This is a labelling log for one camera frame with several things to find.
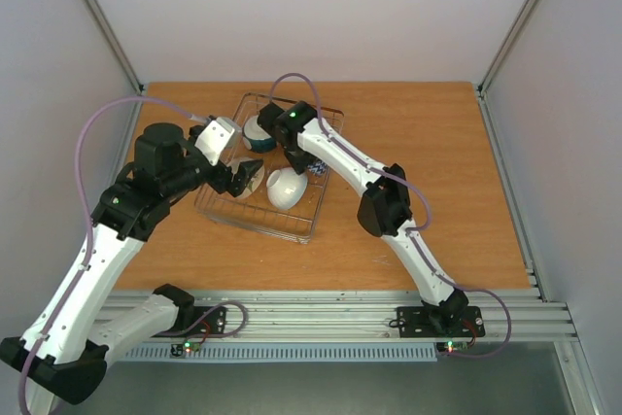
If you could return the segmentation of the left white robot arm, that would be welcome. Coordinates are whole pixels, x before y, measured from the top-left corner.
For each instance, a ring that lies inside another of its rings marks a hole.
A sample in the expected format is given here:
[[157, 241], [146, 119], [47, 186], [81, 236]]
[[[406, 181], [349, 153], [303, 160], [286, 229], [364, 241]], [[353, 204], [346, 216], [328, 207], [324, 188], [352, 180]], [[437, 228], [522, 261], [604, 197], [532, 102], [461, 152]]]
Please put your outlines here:
[[102, 382], [107, 369], [152, 336], [190, 339], [220, 334], [207, 316], [222, 305], [197, 308], [191, 294], [164, 284], [135, 308], [97, 325], [111, 289], [156, 226], [186, 194], [203, 185], [240, 195], [262, 167], [259, 160], [232, 170], [221, 155], [240, 127], [215, 118], [184, 131], [154, 123], [135, 140], [134, 159], [86, 213], [86, 240], [53, 298], [23, 335], [1, 342], [1, 360], [19, 371], [23, 414], [53, 414], [62, 403], [79, 404]]

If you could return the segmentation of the teal and white bowl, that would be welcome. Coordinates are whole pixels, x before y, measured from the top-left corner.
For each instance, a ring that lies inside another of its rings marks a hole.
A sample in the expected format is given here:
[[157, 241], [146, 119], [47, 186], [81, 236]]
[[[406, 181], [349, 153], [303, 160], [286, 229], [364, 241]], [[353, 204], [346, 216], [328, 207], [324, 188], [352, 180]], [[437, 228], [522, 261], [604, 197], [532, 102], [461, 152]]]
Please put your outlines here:
[[276, 148], [276, 141], [258, 123], [258, 116], [252, 116], [245, 122], [242, 142], [253, 153], [265, 154]]

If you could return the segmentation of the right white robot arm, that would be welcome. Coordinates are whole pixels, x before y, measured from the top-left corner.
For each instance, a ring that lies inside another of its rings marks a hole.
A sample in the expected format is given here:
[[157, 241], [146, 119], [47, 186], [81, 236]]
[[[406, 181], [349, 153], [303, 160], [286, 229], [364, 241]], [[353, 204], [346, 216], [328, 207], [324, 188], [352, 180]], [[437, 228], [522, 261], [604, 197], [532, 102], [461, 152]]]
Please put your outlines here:
[[361, 152], [304, 101], [290, 110], [270, 102], [260, 109], [258, 123], [283, 148], [294, 169], [317, 159], [351, 186], [361, 198], [359, 224], [386, 242], [400, 259], [434, 332], [447, 335], [459, 327], [468, 307], [466, 293], [445, 273], [422, 238], [403, 168], [396, 163], [387, 166]]

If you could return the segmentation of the floral cream bowl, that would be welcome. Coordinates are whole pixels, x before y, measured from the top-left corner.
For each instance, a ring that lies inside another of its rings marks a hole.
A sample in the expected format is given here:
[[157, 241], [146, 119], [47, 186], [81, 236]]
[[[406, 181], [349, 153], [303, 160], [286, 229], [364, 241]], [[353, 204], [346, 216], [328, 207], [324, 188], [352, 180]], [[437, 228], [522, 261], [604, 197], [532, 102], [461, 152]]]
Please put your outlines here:
[[237, 200], [251, 196], [260, 186], [265, 175], [263, 160], [240, 156], [232, 159], [228, 166], [233, 176], [233, 188], [229, 194]]

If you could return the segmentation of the chrome wire dish rack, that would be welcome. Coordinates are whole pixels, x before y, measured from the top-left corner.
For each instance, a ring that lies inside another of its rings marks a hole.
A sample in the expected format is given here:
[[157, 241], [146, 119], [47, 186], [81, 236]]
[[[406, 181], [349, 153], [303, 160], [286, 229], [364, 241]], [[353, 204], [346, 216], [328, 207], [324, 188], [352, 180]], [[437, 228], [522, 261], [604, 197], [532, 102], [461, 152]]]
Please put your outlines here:
[[319, 218], [330, 170], [325, 163], [315, 161], [302, 175], [296, 175], [280, 147], [257, 152], [259, 145], [267, 143], [267, 135], [258, 126], [259, 111], [267, 104], [265, 94], [244, 94], [233, 115], [243, 137], [223, 156], [225, 164], [234, 170], [253, 159], [260, 159], [262, 168], [240, 196], [218, 194], [204, 187], [194, 207], [218, 223], [306, 244]]

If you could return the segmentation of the red patterned small dish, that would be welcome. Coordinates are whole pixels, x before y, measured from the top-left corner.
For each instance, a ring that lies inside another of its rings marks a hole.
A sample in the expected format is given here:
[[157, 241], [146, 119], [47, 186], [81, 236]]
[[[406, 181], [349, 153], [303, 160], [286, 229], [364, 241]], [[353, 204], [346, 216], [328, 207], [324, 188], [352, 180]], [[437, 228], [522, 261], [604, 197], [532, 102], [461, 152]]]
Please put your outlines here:
[[315, 159], [306, 166], [306, 175], [313, 182], [319, 184], [328, 174], [328, 165]]

